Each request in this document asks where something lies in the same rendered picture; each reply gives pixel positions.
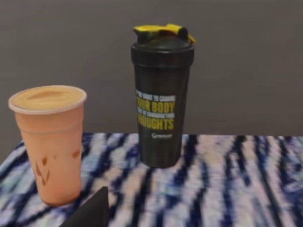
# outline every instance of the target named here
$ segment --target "striped fabric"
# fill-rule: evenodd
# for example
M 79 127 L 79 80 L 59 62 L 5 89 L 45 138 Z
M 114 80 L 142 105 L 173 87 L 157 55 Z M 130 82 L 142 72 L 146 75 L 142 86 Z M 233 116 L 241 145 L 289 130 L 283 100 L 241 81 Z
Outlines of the striped fabric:
M 0 166 L 0 226 L 57 227 L 102 186 L 110 227 L 303 227 L 303 139 L 183 136 L 169 169 L 138 160 L 137 134 L 83 134 L 82 191 L 52 208 L 20 143 Z

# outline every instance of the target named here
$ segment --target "gray background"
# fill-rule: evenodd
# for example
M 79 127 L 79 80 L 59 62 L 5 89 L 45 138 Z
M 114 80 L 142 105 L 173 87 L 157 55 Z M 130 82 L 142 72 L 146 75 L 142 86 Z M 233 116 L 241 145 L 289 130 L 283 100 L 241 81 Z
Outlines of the gray background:
M 85 131 L 136 132 L 132 27 L 197 39 L 186 133 L 303 134 L 303 5 L 292 0 L 1 0 L 0 162 L 20 140 L 7 99 L 35 86 L 87 91 Z

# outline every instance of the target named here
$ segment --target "black shaker bottle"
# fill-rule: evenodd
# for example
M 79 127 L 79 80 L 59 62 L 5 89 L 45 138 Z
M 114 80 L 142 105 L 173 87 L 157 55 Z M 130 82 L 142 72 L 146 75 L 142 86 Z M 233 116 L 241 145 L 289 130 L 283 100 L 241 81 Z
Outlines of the black shaker bottle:
M 181 155 L 189 69 L 195 40 L 177 25 L 138 26 L 131 57 L 135 71 L 141 161 L 174 166 Z

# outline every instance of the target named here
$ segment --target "yellow handle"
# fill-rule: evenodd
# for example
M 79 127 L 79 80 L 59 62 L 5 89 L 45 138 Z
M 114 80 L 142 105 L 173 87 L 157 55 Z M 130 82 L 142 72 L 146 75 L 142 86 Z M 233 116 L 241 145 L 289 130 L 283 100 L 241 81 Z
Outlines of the yellow handle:
M 144 25 L 144 26 L 136 26 L 134 30 L 137 32 L 159 32 L 159 31 L 170 31 L 174 34 L 178 35 L 178 31 L 181 29 L 181 26 L 168 24 L 166 26 L 158 26 L 158 25 Z M 194 44 L 196 40 L 188 34 L 188 40 Z

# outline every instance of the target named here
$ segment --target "cup rim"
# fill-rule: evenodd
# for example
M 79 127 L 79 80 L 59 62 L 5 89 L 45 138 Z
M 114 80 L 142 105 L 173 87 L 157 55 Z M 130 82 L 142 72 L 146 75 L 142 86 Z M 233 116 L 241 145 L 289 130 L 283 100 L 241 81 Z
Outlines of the cup rim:
M 41 87 L 69 87 L 69 88 L 73 88 L 73 89 L 80 91 L 83 94 L 83 97 L 76 104 L 68 105 L 68 106 L 65 106 L 62 108 L 57 108 L 57 109 L 51 109 L 51 110 L 28 110 L 28 109 L 23 109 L 23 108 L 17 107 L 12 104 L 13 98 L 15 98 L 20 93 L 31 90 L 31 89 L 41 88 Z M 15 93 L 14 95 L 12 95 L 9 98 L 9 108 L 16 113 L 28 114 L 28 115 L 45 115 L 45 114 L 53 114 L 53 113 L 58 114 L 58 113 L 62 113 L 62 112 L 74 109 L 74 108 L 82 105 L 86 101 L 86 99 L 87 99 L 86 92 L 79 87 L 68 86 L 68 85 L 46 85 L 46 86 L 32 87 L 32 88 L 25 89 L 25 90 Z

